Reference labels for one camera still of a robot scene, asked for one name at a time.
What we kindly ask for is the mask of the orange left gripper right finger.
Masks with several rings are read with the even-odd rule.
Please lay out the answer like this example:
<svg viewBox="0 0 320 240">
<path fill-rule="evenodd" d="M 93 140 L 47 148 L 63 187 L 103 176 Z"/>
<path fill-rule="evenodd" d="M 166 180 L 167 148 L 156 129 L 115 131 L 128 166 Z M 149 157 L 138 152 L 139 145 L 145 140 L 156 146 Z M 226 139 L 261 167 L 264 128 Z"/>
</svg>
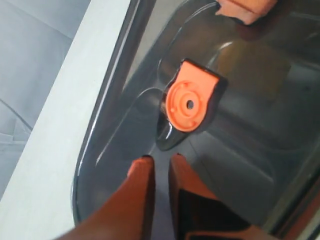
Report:
<svg viewBox="0 0 320 240">
<path fill-rule="evenodd" d="M 220 201 L 181 154 L 170 159 L 169 198 L 177 240 L 274 239 Z"/>
</svg>

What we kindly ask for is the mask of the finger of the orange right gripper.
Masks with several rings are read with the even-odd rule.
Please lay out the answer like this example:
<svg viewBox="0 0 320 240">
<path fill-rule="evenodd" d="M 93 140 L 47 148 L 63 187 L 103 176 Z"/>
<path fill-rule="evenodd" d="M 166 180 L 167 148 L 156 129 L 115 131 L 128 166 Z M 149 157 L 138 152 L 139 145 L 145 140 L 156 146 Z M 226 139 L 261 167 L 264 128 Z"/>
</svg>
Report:
<svg viewBox="0 0 320 240">
<path fill-rule="evenodd" d="M 277 0 L 217 0 L 220 8 L 216 15 L 235 18 L 245 25 L 264 17 L 276 5 Z"/>
</svg>

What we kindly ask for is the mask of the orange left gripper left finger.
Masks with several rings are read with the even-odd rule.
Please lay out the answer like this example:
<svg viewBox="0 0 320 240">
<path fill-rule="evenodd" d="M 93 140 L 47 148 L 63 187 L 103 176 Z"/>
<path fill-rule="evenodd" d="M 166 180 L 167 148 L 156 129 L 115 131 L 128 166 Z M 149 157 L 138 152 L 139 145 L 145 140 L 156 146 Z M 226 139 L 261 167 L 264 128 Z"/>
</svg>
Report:
<svg viewBox="0 0 320 240">
<path fill-rule="evenodd" d="M 104 205 L 61 240 L 149 240 L 154 216 L 154 159 L 134 160 Z"/>
</svg>

